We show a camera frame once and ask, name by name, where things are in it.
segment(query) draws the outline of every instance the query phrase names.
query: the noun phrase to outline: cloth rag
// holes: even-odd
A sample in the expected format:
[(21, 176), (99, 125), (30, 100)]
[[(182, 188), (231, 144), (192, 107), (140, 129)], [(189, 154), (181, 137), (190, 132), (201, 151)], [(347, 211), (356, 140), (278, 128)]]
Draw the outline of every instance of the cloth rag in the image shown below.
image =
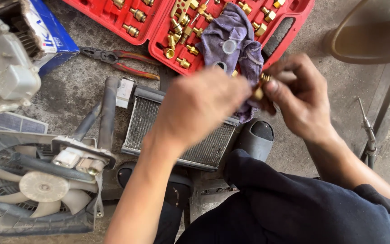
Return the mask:
[[(222, 50), (224, 42), (235, 40), (237, 49), (234, 53), (226, 54)], [(254, 41), (252, 25), (246, 14), (236, 4), (228, 3), (222, 14), (205, 28), (201, 35), (201, 42), (195, 44), (204, 56), (205, 65), (212, 65), (217, 61), (227, 65), (227, 74), (231, 76), (237, 62), (240, 64), (242, 75), (246, 77), (251, 86), (255, 86), (263, 68), (261, 56), (261, 43)], [(241, 123), (253, 118), (258, 109), (253, 103), (246, 101), (235, 113)]]

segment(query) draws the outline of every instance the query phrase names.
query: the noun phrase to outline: fan blade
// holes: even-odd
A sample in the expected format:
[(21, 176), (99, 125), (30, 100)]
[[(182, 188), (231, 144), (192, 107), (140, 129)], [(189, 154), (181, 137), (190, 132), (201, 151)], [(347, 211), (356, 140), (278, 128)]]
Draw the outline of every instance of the fan blade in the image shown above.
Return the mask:
[(31, 214), (30, 218), (40, 218), (49, 214), (58, 213), (61, 207), (61, 201), (39, 202), (37, 209)]
[(3, 203), (11, 203), (11, 204), (17, 204), (21, 202), (28, 201), (29, 198), (27, 198), (22, 192), (17, 192), (9, 195), (0, 196), (0, 202)]
[(98, 188), (96, 184), (89, 184), (80, 181), (70, 180), (70, 189), (81, 189), (85, 191), (91, 191), (93, 193), (97, 193)]
[(91, 201), (91, 197), (85, 191), (79, 189), (70, 189), (67, 194), (61, 198), (61, 201), (67, 205), (72, 214), (78, 213), (82, 208), (85, 208)]
[(19, 182), (22, 176), (12, 174), (10, 172), (7, 172), (3, 169), (0, 169), (0, 179), (7, 180), (7, 181), (13, 181), (13, 182)]
[(37, 158), (37, 147), (34, 146), (14, 146), (16, 152), (29, 155), (33, 158)]

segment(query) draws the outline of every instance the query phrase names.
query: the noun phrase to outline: dark pants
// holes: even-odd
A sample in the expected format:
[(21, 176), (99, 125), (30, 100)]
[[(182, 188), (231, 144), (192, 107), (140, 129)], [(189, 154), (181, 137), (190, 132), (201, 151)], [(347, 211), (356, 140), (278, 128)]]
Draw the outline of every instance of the dark pants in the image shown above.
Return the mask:
[[(358, 186), (358, 195), (321, 180), (278, 173), (241, 149), (227, 156), (224, 178), (240, 191), (196, 219), (178, 244), (390, 243), (390, 212), (363, 197), (378, 194), (370, 185)], [(171, 244), (181, 212), (162, 215), (154, 243)], [(173, 229), (162, 228), (162, 220), (171, 218)]]

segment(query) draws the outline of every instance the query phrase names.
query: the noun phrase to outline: red plastic case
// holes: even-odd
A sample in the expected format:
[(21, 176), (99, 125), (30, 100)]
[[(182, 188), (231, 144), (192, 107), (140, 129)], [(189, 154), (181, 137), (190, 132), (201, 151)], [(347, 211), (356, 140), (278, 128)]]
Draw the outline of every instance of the red plastic case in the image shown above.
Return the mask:
[[(116, 33), (134, 45), (141, 45), (147, 39), (149, 39), (150, 43), (148, 49), (151, 56), (166, 64), (170, 68), (176, 70), (180, 74), (187, 75), (191, 72), (194, 72), (195, 70), (201, 69), (204, 66), (204, 59), (202, 54), (200, 53), (198, 56), (195, 56), (189, 53), (186, 48), (186, 44), (194, 45), (195, 43), (201, 41), (196, 37), (196, 33), (192, 33), (184, 45), (176, 42), (175, 55), (171, 59), (166, 58), (163, 53), (163, 49), (160, 48), (160, 46), (163, 46), (164, 48), (168, 46), (168, 31), (174, 31), (171, 26), (170, 12), (174, 6), (175, 1), (190, 3), (190, 0), (154, 0), (154, 3), (151, 7), (147, 6), (142, 0), (125, 0), (121, 10), (118, 9), (116, 5), (114, 5), (112, 0), (63, 1), (83, 12), (90, 18), (99, 22), (112, 32)], [(220, 1), (220, 4), (215, 4), (214, 0), (210, 0), (207, 4), (206, 12), (212, 14), (213, 17), (216, 18), (221, 13), (222, 8), (226, 2), (232, 2), (235, 4), (238, 2), (237, 0)], [(201, 0), (199, 5), (205, 2), (206, 0)], [(274, 7), (274, 0), (246, 0), (242, 2), (247, 3), (252, 8), (252, 11), (247, 16), (251, 23), (255, 21), (257, 23), (264, 23), (267, 26), (267, 30), (262, 36), (255, 36), (255, 40), (259, 41), (262, 46), (267, 43), (269, 38), (272, 36), (284, 18), (294, 18), (294, 22), (291, 25), (290, 30), (279, 43), (279, 46), (275, 49), (273, 54), (268, 58), (268, 60), (266, 60), (263, 66), (265, 69), (283, 55), (287, 47), (293, 41), (297, 32), (300, 30), (303, 23), (305, 23), (306, 19), (308, 18), (309, 13), (314, 7), (315, 0), (286, 0), (284, 5), (282, 5), (282, 7), (279, 9)], [(260, 10), (262, 7), (271, 9), (276, 13), (276, 17), (273, 21), (267, 23), (264, 20), (264, 14)], [(145, 22), (138, 22), (133, 14), (129, 11), (130, 8), (143, 11), (147, 15)], [(196, 10), (188, 8), (187, 14), (191, 18), (190, 22), (196, 13)], [(134, 38), (130, 36), (126, 29), (122, 27), (123, 24), (136, 27), (139, 30), (138, 37)], [(205, 30), (208, 25), (209, 23), (205, 21), (204, 17), (201, 15), (197, 18), (193, 25), (189, 24), (189, 26), (192, 28), (203, 28), (203, 30)], [(190, 63), (190, 67), (188, 69), (181, 67), (176, 61), (177, 57), (181, 59), (186, 58), (186, 60)]]

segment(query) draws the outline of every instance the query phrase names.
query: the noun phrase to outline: pliers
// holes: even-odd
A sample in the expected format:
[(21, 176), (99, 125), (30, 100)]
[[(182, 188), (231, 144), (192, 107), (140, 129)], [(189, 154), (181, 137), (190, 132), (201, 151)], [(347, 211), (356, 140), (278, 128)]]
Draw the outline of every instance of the pliers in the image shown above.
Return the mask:
[(159, 61), (153, 58), (138, 53), (123, 51), (123, 50), (114, 50), (110, 52), (110, 51), (105, 51), (94, 47), (79, 47), (79, 49), (81, 50), (82, 54), (87, 55), (88, 57), (93, 59), (100, 59), (100, 61), (110, 63), (112, 64), (112, 67), (119, 69), (121, 71), (127, 72), (129, 74), (153, 79), (153, 80), (160, 80), (159, 75), (132, 69), (127, 67), (123, 62), (120, 62), (120, 58), (132, 58), (132, 59), (138, 59), (140, 61), (154, 64), (154, 65), (161, 65)]

